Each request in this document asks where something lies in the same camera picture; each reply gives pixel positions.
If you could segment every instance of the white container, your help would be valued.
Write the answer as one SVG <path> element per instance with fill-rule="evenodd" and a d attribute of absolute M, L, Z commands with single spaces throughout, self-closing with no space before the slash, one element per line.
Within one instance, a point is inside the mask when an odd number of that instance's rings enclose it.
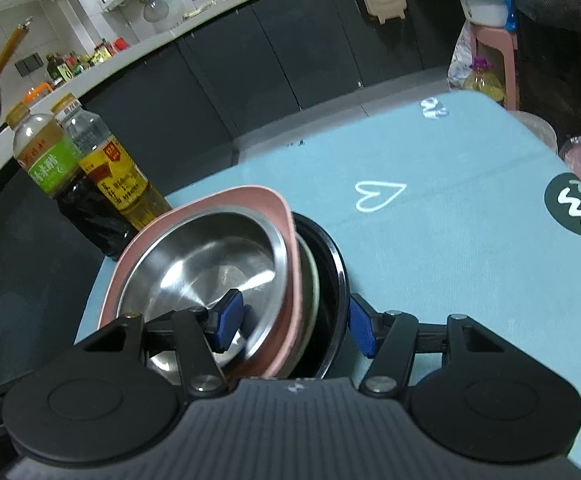
<path fill-rule="evenodd" d="M 485 27 L 504 27 L 508 17 L 506 0 L 459 0 L 469 22 Z"/>
<path fill-rule="evenodd" d="M 521 110 L 511 110 L 509 113 L 532 131 L 533 135 L 541 140 L 551 152 L 557 153 L 557 135 L 550 124 L 537 115 Z"/>

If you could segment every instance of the stainless steel bowl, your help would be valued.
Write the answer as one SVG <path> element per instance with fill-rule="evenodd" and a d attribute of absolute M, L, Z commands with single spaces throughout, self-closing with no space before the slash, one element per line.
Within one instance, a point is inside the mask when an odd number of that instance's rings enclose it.
<path fill-rule="evenodd" d="M 128 275 L 117 314 L 141 312 L 151 320 L 195 305 L 211 308 L 238 288 L 250 307 L 231 348 L 216 354 L 223 366 L 260 348 L 282 308 L 287 275 L 284 240 L 266 216 L 217 207 L 173 225 L 151 245 Z M 152 367 L 178 381 L 174 352 L 155 356 Z"/>

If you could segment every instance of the white countertop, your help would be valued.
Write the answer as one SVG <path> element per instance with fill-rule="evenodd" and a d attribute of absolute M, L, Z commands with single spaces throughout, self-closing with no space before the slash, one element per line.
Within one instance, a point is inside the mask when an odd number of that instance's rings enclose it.
<path fill-rule="evenodd" d="M 186 20 L 180 25 L 176 25 L 171 30 L 153 36 L 139 44 L 136 44 L 119 54 L 116 54 L 112 59 L 97 65 L 86 72 L 75 77 L 65 85 L 61 86 L 52 94 L 46 96 L 39 102 L 35 103 L 32 111 L 36 113 L 49 113 L 50 108 L 59 98 L 67 93 L 72 93 L 76 97 L 81 97 L 97 85 L 118 72 L 130 63 L 138 60 L 153 50 L 170 43 L 175 38 L 179 38 L 186 32 L 202 25 L 202 23 L 226 12 L 227 10 L 238 7 L 250 0 L 221 0 L 217 1 L 215 5 L 200 12 L 197 16 Z M 6 128 L 0 133 L 0 170 L 13 156 L 13 131 Z"/>

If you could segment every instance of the cooking oil bottle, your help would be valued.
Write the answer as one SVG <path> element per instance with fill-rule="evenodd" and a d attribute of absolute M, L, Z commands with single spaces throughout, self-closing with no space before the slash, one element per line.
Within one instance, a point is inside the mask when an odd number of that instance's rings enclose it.
<path fill-rule="evenodd" d="M 472 72 L 464 81 L 464 90 L 475 90 L 489 96 L 496 103 L 506 106 L 504 87 L 493 72 L 493 64 L 484 56 L 475 56 Z"/>
<path fill-rule="evenodd" d="M 73 94 L 52 112 L 80 151 L 81 168 L 135 229 L 171 210 L 99 115 L 84 110 Z"/>
<path fill-rule="evenodd" d="M 80 151 L 49 114 L 16 104 L 6 122 L 14 131 L 13 157 L 58 205 L 59 211 L 106 256 L 117 260 L 137 234 L 79 167 Z"/>

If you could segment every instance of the light blue table mat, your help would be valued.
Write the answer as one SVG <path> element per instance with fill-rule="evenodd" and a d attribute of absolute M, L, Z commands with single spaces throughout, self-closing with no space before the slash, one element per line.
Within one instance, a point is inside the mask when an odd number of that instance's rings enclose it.
<path fill-rule="evenodd" d="M 549 181 L 568 170 L 488 98 L 438 98 L 447 116 L 426 118 L 420 104 L 396 108 L 248 160 L 168 200 L 179 206 L 241 184 L 272 187 L 328 231 L 351 290 L 375 308 L 427 323 L 468 314 L 581 394 L 581 236 L 558 224 L 543 199 Z M 368 181 L 406 188 L 377 208 L 400 188 L 359 185 Z M 381 190 L 363 211 L 356 185 Z M 113 267 L 104 261 L 78 340 L 96 330 Z M 358 381 L 368 366 L 347 338 L 337 371 Z M 413 373 L 430 368 L 417 359 Z M 570 457 L 581 466 L 581 432 Z"/>

